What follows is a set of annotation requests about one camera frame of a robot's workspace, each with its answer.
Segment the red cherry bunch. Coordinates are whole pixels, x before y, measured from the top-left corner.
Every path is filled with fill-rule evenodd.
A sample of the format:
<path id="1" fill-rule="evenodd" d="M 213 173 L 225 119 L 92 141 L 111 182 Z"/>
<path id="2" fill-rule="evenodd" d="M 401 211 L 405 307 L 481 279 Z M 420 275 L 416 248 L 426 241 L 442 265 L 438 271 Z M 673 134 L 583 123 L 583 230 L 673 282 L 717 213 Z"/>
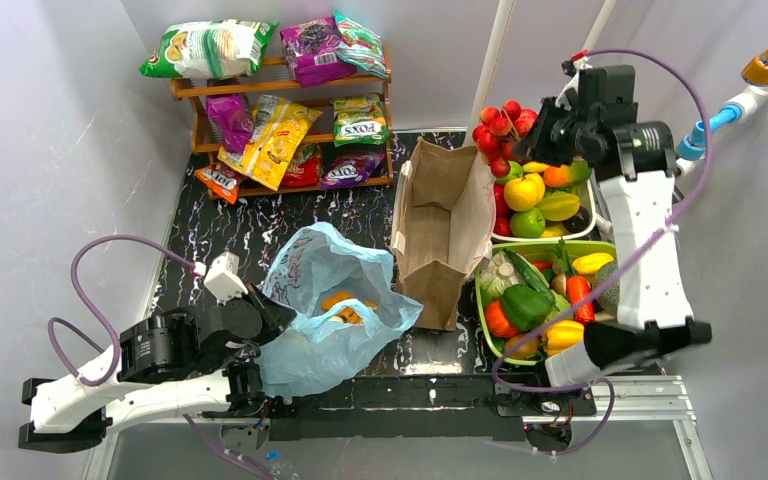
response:
<path id="1" fill-rule="evenodd" d="M 538 113 L 510 99 L 500 107 L 486 106 L 479 114 L 478 126 L 472 130 L 472 139 L 482 161 L 490 167 L 494 160 L 515 161 L 513 147 L 532 128 Z"/>

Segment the light blue plastic grocery bag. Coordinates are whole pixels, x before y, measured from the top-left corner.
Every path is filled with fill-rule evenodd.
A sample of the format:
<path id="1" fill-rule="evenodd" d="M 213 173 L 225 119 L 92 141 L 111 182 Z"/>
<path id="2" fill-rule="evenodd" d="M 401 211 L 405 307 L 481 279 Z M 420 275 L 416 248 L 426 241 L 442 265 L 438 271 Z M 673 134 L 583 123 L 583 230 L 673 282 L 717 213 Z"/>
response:
<path id="1" fill-rule="evenodd" d="M 296 311 L 257 360 L 269 397 L 302 397 L 353 378 L 413 327 L 423 307 L 391 287 L 394 258 L 359 246 L 331 224 L 299 229 L 263 282 L 272 300 Z"/>

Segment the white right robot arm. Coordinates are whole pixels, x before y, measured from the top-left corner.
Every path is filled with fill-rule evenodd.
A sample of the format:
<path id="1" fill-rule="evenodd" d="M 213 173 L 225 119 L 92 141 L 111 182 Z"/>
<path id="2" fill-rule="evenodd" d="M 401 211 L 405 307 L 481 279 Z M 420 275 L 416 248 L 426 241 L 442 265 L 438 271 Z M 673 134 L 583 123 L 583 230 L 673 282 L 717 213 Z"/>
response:
<path id="1" fill-rule="evenodd" d="M 585 325 L 582 341 L 546 360 L 555 389 L 712 340 L 711 325 L 695 319 L 686 297 L 669 222 L 679 172 L 672 133 L 661 121 L 638 121 L 634 87 L 630 65 L 579 70 L 562 94 L 543 99 L 515 148 L 552 166 L 585 161 L 613 228 L 617 323 Z"/>

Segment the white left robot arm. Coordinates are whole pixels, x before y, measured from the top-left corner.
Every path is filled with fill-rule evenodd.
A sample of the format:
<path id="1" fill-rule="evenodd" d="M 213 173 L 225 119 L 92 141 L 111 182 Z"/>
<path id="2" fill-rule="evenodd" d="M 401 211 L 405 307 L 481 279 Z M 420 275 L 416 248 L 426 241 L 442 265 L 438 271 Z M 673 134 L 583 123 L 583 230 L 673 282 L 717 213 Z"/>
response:
<path id="1" fill-rule="evenodd" d="M 71 375 L 26 380 L 30 420 L 17 445 L 68 454 L 154 420 L 254 417 L 266 401 L 255 360 L 295 317 L 253 285 L 224 304 L 152 315 L 121 333 L 121 358 L 104 384 L 87 386 Z"/>

